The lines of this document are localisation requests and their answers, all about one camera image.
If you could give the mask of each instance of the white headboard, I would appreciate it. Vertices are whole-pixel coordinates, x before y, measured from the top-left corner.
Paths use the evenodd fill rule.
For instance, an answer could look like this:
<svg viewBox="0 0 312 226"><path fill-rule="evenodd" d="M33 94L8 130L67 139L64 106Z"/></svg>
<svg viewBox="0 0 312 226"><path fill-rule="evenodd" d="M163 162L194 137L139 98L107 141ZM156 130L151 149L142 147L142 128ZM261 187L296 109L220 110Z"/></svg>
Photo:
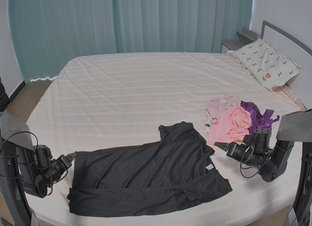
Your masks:
<svg viewBox="0 0 312 226"><path fill-rule="evenodd" d="M267 21L262 23L261 38L277 51L287 54L299 67L300 73L287 81L287 85L307 109L312 108L312 50Z"/></svg>

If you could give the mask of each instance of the black shirt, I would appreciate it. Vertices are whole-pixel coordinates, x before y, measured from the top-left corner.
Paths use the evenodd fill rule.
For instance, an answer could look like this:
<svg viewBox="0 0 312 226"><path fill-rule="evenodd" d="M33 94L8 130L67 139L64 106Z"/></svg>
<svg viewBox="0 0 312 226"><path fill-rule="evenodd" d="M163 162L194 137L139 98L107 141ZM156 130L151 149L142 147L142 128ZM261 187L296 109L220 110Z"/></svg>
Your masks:
<svg viewBox="0 0 312 226"><path fill-rule="evenodd" d="M159 142L76 152L67 196L70 212L93 217L157 215L232 191L209 157L214 150L192 123L160 126L159 131Z"/></svg>

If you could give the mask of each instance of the white wall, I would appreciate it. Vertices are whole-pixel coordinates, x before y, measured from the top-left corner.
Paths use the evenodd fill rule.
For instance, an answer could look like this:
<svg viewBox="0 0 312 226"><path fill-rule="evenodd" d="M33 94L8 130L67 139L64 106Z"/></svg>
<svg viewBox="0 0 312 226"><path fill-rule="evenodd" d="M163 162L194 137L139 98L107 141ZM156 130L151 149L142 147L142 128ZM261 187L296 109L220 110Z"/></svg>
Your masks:
<svg viewBox="0 0 312 226"><path fill-rule="evenodd" d="M264 20L312 49L312 0L254 0L250 29L260 35Z"/></svg>
<svg viewBox="0 0 312 226"><path fill-rule="evenodd" d="M0 78L9 97L24 80L11 40L8 0L0 0Z"/></svg>

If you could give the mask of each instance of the bed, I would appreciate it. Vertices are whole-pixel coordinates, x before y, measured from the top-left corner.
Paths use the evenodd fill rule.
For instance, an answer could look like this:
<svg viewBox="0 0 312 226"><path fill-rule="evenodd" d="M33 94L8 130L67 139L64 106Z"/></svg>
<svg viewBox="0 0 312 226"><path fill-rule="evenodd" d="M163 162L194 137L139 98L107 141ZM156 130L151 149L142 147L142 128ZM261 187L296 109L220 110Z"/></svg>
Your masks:
<svg viewBox="0 0 312 226"><path fill-rule="evenodd" d="M207 139L208 102L236 93L241 100L275 110L300 110L296 95L312 108L312 52L277 27L263 22L261 37L300 66L288 86L269 92L231 55L157 52L77 57L68 62L33 110L27 124L54 157L74 151L141 145L158 141L159 125L192 122ZM273 124L270 146L279 122ZM93 218L69 213L66 196L74 168L45 199L27 196L38 218L57 226L86 225L247 225L290 205L296 193L301 146L292 150L286 172L272 183L259 175L245 179L239 164L213 146L212 160L233 191L215 201L156 216Z"/></svg>

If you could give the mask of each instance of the tiled floor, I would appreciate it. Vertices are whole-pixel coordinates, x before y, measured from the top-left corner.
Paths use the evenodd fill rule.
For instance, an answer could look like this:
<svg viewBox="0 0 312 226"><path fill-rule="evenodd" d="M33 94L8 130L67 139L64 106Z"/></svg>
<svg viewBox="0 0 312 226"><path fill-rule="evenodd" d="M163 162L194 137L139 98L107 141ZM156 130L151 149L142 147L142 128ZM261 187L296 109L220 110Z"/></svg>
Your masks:
<svg viewBox="0 0 312 226"><path fill-rule="evenodd" d="M36 107L51 82L51 80L37 80L28 83L14 99L14 101L9 104L7 109L21 121L27 122L31 112ZM248 226L282 226L286 220L288 209L289 208L286 207L279 212L249 224ZM5 220L13 224L13 219L4 202L2 194L0 194L0 217L3 217ZM40 221L40 224L41 226L50 226L42 221Z"/></svg>

